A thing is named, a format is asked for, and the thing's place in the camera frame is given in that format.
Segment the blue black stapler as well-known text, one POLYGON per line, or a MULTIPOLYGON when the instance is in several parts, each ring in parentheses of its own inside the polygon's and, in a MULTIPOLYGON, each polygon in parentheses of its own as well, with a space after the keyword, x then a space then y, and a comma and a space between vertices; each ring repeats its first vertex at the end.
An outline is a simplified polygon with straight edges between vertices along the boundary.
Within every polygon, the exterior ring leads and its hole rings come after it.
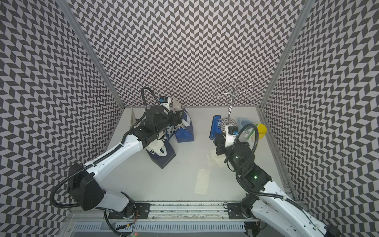
POLYGON ((211 131, 209 138, 210 140, 214 140, 216 134, 221 134, 222 132, 222 117, 220 115, 214 115, 212 118, 211 131))

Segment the royal blue tote bag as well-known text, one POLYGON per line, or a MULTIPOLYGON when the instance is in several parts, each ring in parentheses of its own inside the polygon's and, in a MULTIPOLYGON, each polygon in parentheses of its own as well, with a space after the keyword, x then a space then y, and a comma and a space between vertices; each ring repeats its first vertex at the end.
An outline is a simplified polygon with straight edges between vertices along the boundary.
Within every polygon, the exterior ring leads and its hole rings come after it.
POLYGON ((176 127, 175 137, 178 143, 194 141, 193 124, 188 111, 174 98, 173 109, 183 111, 182 123, 176 127))

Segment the navy tote bag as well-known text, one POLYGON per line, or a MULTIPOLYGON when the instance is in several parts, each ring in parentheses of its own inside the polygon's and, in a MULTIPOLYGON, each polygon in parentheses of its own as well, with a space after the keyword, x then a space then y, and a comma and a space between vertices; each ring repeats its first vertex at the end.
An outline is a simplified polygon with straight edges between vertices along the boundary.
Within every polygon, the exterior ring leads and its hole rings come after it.
POLYGON ((174 157, 176 153, 168 140, 154 141, 146 148, 151 160, 161 169, 164 169, 174 157))

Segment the navy bag with white handles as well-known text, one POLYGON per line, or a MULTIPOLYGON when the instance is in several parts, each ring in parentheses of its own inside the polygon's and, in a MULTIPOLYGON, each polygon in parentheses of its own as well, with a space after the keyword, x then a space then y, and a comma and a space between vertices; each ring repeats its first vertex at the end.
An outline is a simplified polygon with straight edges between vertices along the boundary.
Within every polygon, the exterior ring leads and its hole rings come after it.
POLYGON ((135 111, 132 108, 132 110, 131 110, 131 118, 130 118, 129 133, 132 132, 137 126, 139 126, 142 123, 142 121, 145 118, 145 116, 146 116, 146 111, 143 110, 143 114, 139 118, 137 118, 136 114, 135 114, 135 111))

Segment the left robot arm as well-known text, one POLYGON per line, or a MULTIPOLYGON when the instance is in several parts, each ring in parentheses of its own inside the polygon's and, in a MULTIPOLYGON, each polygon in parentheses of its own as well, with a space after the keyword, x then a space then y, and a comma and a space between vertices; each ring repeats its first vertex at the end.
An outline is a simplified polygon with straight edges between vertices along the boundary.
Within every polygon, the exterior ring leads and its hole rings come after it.
POLYGON ((81 207, 83 210, 102 209, 125 211, 132 202, 124 192, 115 193, 107 190, 101 182, 119 165, 134 154, 150 148, 159 152, 163 146, 166 129, 180 125, 184 110, 179 102, 162 102, 153 98, 157 105, 148 106, 145 92, 152 92, 149 87, 141 89, 144 113, 131 125, 121 141, 111 150, 85 163, 74 164, 70 174, 52 188, 50 204, 57 208, 81 207))

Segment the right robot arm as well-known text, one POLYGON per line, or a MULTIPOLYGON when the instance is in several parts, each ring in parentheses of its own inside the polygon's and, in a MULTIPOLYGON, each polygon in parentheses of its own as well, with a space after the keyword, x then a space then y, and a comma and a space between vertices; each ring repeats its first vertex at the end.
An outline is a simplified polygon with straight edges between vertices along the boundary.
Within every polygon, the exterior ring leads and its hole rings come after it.
POLYGON ((216 146, 216 154, 226 156, 224 163, 246 192, 240 203, 246 218, 260 219, 285 237, 341 236, 337 226, 312 217, 256 164, 259 131, 255 124, 247 124, 242 129, 229 125, 222 129, 220 125, 213 125, 210 139, 216 146))

